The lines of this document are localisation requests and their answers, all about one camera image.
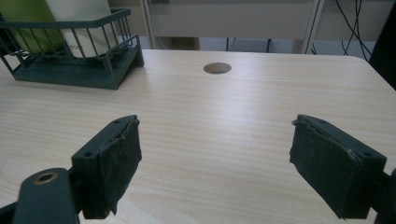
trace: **dish rack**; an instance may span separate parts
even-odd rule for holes
[[[144,66],[139,37],[131,35],[127,21],[129,15],[131,15],[129,8],[118,8],[111,9],[111,15],[96,21],[0,21],[0,58],[15,80],[117,90],[131,67]],[[111,26],[111,34],[105,31],[105,25],[108,24]],[[82,46],[78,42],[76,31],[84,29],[89,34],[90,29],[100,27],[108,45],[107,52],[102,55],[96,52],[96,56],[91,58],[85,57],[83,52],[81,58],[73,56],[62,31],[71,30],[81,50]],[[29,48],[21,30],[30,32],[29,35],[39,47],[40,41],[35,32],[45,34],[47,41],[51,43],[48,33],[55,31],[64,45],[56,49],[51,44],[50,50],[46,51],[40,47],[39,52],[24,50],[15,38],[15,34],[20,34],[25,49]],[[109,44],[110,35],[116,37],[117,43],[114,47]],[[91,35],[89,38],[95,49]],[[19,64],[15,68],[7,61],[10,56],[18,58]]]

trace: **wooden table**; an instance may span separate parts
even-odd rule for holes
[[[396,167],[396,93],[353,57],[144,50],[118,91],[13,80],[0,67],[0,206],[111,120],[141,120],[143,160],[115,217],[83,223],[344,223],[289,163],[298,114]],[[228,63],[210,75],[208,63]],[[373,223],[367,220],[348,223]]]

